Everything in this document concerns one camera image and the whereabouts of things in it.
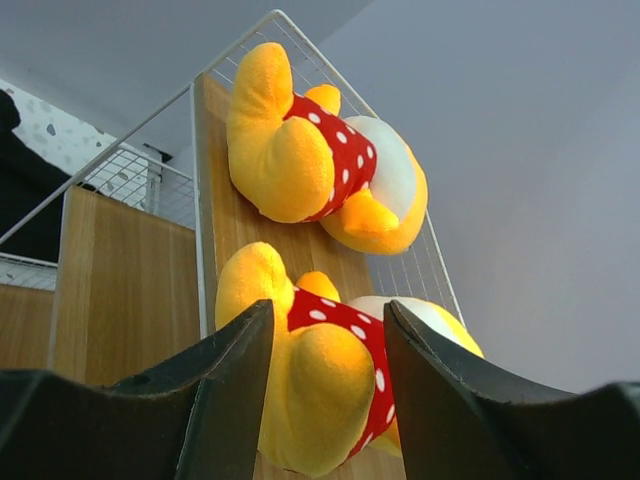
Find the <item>yellow polka-dot plush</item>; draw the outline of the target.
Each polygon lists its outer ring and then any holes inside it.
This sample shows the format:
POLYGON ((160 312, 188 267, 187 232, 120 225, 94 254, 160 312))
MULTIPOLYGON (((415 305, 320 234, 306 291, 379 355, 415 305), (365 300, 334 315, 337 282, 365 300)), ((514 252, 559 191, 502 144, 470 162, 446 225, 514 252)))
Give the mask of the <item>yellow polka-dot plush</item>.
POLYGON ((257 45, 242 58, 232 87, 231 181, 274 222, 317 222, 355 251, 402 253, 426 217, 426 174, 391 125, 343 117, 340 109, 337 87, 296 92, 285 48, 257 45))
POLYGON ((273 306, 274 333, 259 452, 311 478, 359 452, 402 455, 384 335, 389 296, 349 302, 321 271, 297 281, 262 241, 237 250, 218 279, 217 328, 259 300, 273 306))

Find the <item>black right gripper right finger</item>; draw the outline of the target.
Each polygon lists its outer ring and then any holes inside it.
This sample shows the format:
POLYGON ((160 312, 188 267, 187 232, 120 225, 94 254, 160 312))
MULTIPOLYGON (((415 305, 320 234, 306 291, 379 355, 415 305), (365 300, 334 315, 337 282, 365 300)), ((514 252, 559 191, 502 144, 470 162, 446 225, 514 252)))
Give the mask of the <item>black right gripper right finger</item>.
POLYGON ((580 394, 469 352, 407 307, 384 333, 409 479, 636 479, 639 384, 580 394))

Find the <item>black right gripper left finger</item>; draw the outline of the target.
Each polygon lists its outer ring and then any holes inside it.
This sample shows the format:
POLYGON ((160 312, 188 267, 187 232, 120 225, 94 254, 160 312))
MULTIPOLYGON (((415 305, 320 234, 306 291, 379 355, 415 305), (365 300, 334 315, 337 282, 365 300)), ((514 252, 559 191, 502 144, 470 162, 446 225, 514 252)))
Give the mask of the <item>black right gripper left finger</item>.
POLYGON ((5 479, 249 479, 274 333, 255 302, 216 333, 110 387, 1 374, 5 479))

